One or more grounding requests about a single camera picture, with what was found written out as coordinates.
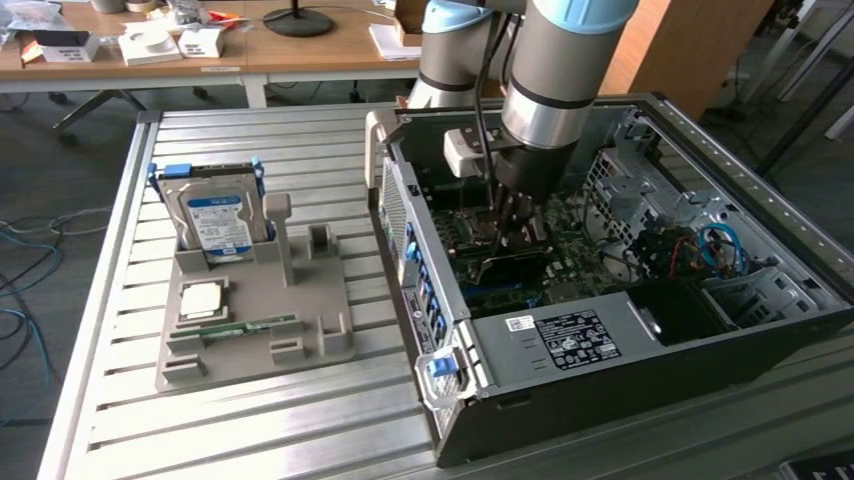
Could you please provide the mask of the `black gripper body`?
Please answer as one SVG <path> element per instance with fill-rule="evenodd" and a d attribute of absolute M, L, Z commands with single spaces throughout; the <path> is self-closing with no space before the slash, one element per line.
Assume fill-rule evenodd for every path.
<path fill-rule="evenodd" d="M 557 149 L 526 145 L 498 154 L 495 178 L 511 193 L 532 199 L 547 199 L 557 191 L 578 143 Z"/>

